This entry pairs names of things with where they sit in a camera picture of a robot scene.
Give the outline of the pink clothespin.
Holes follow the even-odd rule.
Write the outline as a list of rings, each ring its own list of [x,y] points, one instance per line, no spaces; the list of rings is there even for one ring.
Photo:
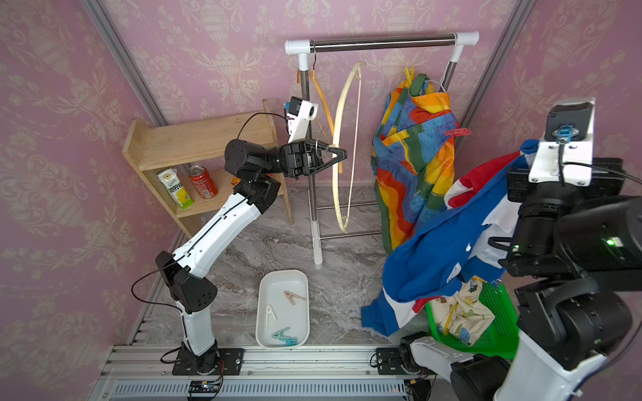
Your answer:
[[[284,291],[284,296],[292,306],[295,306],[297,304],[297,301],[306,301],[305,297],[299,296],[299,294],[296,294],[294,292]]]

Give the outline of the yellow dinosaur print jacket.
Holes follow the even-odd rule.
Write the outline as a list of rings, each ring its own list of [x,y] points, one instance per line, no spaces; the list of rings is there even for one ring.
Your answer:
[[[473,346],[495,320],[495,314],[481,302],[485,284],[473,277],[453,296],[429,302],[437,332]]]

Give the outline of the blue clothespin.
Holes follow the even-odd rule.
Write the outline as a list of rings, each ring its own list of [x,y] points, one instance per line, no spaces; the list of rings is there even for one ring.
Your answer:
[[[279,337],[279,342],[281,342],[284,347],[294,347],[299,344],[298,339],[293,337]]]

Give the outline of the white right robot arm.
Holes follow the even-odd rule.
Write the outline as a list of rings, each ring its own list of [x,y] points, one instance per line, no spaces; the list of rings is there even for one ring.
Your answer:
[[[570,400],[625,354],[640,332],[621,294],[641,289],[641,200],[620,192],[622,160],[597,158],[588,172],[586,187],[508,172],[517,227],[488,242],[508,254],[510,275],[533,277],[516,291],[514,359],[461,353],[418,332],[401,344],[408,370],[446,379],[461,400]]]

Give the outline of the white clothespin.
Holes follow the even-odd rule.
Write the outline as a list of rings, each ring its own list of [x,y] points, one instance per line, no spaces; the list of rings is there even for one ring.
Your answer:
[[[268,304],[265,307],[265,322],[264,322],[264,329],[267,331],[270,328],[271,322],[277,322],[278,318],[274,312],[273,307]]]

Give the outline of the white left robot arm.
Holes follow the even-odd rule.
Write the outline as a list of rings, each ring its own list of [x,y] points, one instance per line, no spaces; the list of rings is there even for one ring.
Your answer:
[[[275,202],[281,187],[276,176],[312,176],[346,157],[345,150],[312,140],[272,149],[239,139],[227,144],[225,169],[239,180],[232,195],[189,241],[174,252],[160,252],[155,259],[182,319],[182,365],[202,375],[222,367],[211,323],[217,287],[207,274],[232,241]]]

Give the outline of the teal green clothespin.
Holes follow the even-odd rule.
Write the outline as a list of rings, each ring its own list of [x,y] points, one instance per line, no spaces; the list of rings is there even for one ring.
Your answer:
[[[290,327],[285,327],[283,329],[280,329],[272,334],[273,339],[277,339],[279,341],[283,342],[291,342],[296,340],[296,338],[293,338],[287,334],[287,331],[289,331]]]

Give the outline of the cream white clothes hanger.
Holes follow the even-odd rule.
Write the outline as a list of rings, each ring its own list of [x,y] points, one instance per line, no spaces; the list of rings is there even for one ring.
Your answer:
[[[332,161],[334,161],[334,165],[332,166],[332,192],[333,192],[334,211],[335,211],[336,220],[338,222],[339,229],[344,234],[348,233],[352,193],[353,193],[353,186],[354,186],[355,157],[356,157],[356,150],[358,145],[359,112],[360,112],[360,101],[361,101],[361,87],[362,87],[362,79],[363,79],[362,68],[364,65],[365,65],[364,61],[359,61],[358,63],[356,63],[352,68],[351,72],[349,73],[346,82],[344,83],[344,87],[340,93],[338,104],[337,104],[337,110],[336,110],[335,119],[334,119],[333,142],[332,142],[332,145],[330,146],[331,150],[335,150],[335,153],[332,159]],[[346,100],[349,94],[350,87],[354,80],[358,81],[358,93],[357,93],[357,106],[356,106],[356,112],[355,112],[354,144],[353,144],[353,153],[352,153],[351,175],[350,175],[350,182],[349,182],[349,196],[348,196],[348,203],[346,207],[347,212],[346,212],[346,215],[344,216],[342,214],[342,207],[339,201],[339,164],[347,158],[347,153],[345,150],[342,150],[340,148],[339,142],[341,137],[344,108],[346,105]]]

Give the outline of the wooden clothes hanger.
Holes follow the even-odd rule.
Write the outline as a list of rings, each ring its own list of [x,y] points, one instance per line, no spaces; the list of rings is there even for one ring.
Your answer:
[[[321,87],[321,85],[319,83],[319,80],[317,80],[317,78],[316,78],[316,73],[315,73],[315,70],[314,70],[314,64],[315,63],[316,63],[316,53],[315,53],[315,60],[314,60],[314,63],[313,63],[313,72],[311,73],[311,75],[309,75],[309,78],[312,80],[312,82],[314,84],[314,88],[316,88],[317,94],[319,95],[319,99],[321,101],[321,105],[324,108],[324,113],[325,113],[325,116],[326,116],[326,119],[327,119],[327,122],[328,122],[329,132],[331,133],[331,136],[332,136],[332,139],[333,139],[334,138],[334,119],[333,119],[332,112],[331,112],[331,110],[329,108],[328,100],[325,97],[325,93],[324,93],[324,91],[323,91],[323,89],[322,89],[322,87]],[[297,73],[297,83],[301,84],[302,83],[301,81],[302,81],[302,75],[301,75],[301,72],[299,71]],[[324,133],[324,136],[325,136],[326,140],[329,140],[329,137],[326,135],[326,133],[325,133],[323,128],[321,128],[321,131],[322,131],[322,133]],[[338,166],[339,174],[343,173],[343,164],[342,163],[343,162],[339,162],[339,166]]]

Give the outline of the blue red white jacket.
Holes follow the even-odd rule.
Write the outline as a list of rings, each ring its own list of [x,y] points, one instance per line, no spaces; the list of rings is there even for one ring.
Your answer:
[[[488,240],[513,236],[520,205],[508,200],[508,173],[528,169],[537,149],[537,140],[526,140],[518,151],[470,170],[451,186],[445,210],[387,257],[383,288],[361,309],[363,327],[390,336],[428,302],[461,292],[473,277],[493,282],[504,274],[498,262],[507,254]]]

